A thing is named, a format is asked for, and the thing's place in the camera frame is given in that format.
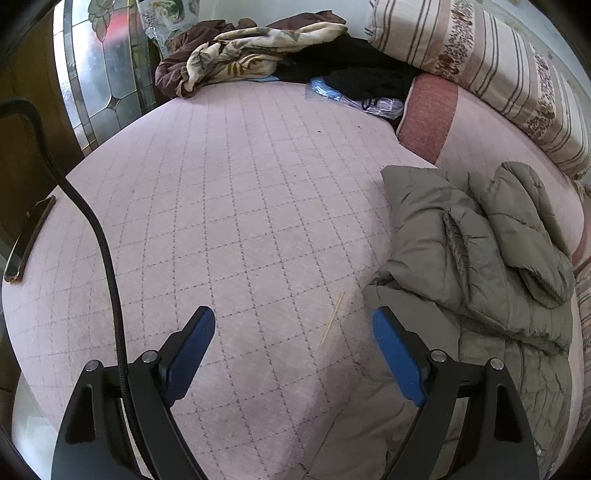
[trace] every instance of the plastic bag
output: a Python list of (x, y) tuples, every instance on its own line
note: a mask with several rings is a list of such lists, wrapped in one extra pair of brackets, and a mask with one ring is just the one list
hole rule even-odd
[(336, 100), (337, 102), (343, 102), (345, 105), (355, 108), (356, 110), (361, 110), (383, 118), (389, 118), (390, 120), (397, 119), (404, 111), (404, 103), (396, 98), (368, 99), (362, 101), (351, 100), (325, 84), (322, 77), (311, 79), (306, 87), (306, 96), (313, 95), (314, 93), (331, 100)]

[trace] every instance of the brown blanket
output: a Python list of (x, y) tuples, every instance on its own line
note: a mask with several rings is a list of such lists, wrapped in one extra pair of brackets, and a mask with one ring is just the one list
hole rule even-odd
[[(283, 20), (279, 20), (268, 26), (280, 30), (297, 30), (298, 28), (318, 22), (345, 24), (343, 18), (333, 14), (331, 10), (326, 10), (315, 14), (298, 14), (293, 17), (284, 18)], [(212, 41), (220, 33), (253, 27), (256, 27), (256, 23), (250, 18), (240, 19), (237, 26), (234, 26), (231, 23), (226, 23), (225, 20), (205, 20), (199, 22), (191, 27), (190, 30), (182, 33), (171, 41), (176, 50), (170, 56), (161, 60), (156, 68), (156, 87), (158, 87), (167, 97), (176, 97), (177, 88), (183, 81), (181, 68), (186, 65), (187, 60), (195, 48)]]

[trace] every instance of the toothpick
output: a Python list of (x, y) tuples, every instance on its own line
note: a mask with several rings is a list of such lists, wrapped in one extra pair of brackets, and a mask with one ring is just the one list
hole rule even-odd
[(326, 331), (324, 333), (324, 336), (322, 337), (322, 341), (320, 342), (318, 349), (320, 349), (320, 347), (322, 347), (322, 345), (324, 344), (324, 341), (326, 340), (326, 336), (329, 334), (330, 326), (332, 325), (332, 323), (336, 317), (336, 312), (338, 311), (340, 303), (341, 303), (341, 301), (343, 301), (344, 296), (345, 296), (345, 292), (340, 294), (339, 301), (335, 305), (335, 309), (333, 310), (332, 317), (330, 317), (329, 325), (328, 325), (328, 327), (326, 327)]

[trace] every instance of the grid pattern sheet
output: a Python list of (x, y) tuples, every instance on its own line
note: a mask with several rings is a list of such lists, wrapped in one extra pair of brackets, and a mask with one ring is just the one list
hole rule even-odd
[[(173, 407), (209, 478), (281, 478), (348, 400), (373, 346), (361, 290), (389, 254), (388, 164), (432, 167), (385, 121), (306, 98), (303, 85), (235, 82), (159, 107), (70, 173), (106, 231), (130, 360), (199, 305), (216, 313)], [(116, 359), (96, 240), (54, 194), (3, 299), (24, 375), (58, 427), (84, 364)]]

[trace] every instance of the black cable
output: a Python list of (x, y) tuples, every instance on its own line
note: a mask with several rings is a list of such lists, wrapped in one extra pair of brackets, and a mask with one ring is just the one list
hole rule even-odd
[(43, 122), (39, 111), (29, 100), (24, 98), (15, 98), (0, 102), (0, 118), (8, 115), (22, 115), (24, 116), (33, 127), (35, 141), (41, 158), (45, 163), (51, 178), (57, 183), (57, 185), (64, 191), (68, 198), (74, 202), (82, 214), (86, 217), (93, 232), (96, 235), (96, 239), (99, 243), (100, 254), (103, 258), (103, 264), (105, 265), (105, 273), (107, 277), (107, 284), (109, 286), (109, 295), (111, 296), (111, 306), (113, 308), (113, 324), (115, 327), (115, 349), (117, 352), (117, 366), (119, 367), (119, 386), (121, 388), (121, 398), (123, 399), (123, 407), (127, 420), (129, 423), (129, 429), (135, 440), (135, 444), (138, 447), (140, 455), (143, 457), (148, 469), (155, 474), (154, 467), (150, 461), (150, 457), (147, 455), (147, 449), (145, 447), (144, 437), (139, 429), (138, 418), (135, 414), (134, 404), (131, 399), (131, 392), (129, 391), (129, 380), (128, 380), (128, 363), (127, 363), (127, 348), (125, 346), (125, 331), (123, 327), (123, 313), (121, 312), (121, 299), (119, 298), (119, 290), (117, 289), (117, 280), (115, 278), (115, 269), (113, 268), (113, 260), (111, 258), (111, 252), (109, 251), (109, 245), (105, 233), (100, 226), (99, 219), (92, 211), (90, 206), (86, 203), (85, 199), (78, 193), (78, 191), (72, 186), (72, 184), (62, 175), (57, 166), (55, 165), (49, 146), (47, 145), (47, 139), (43, 130)]

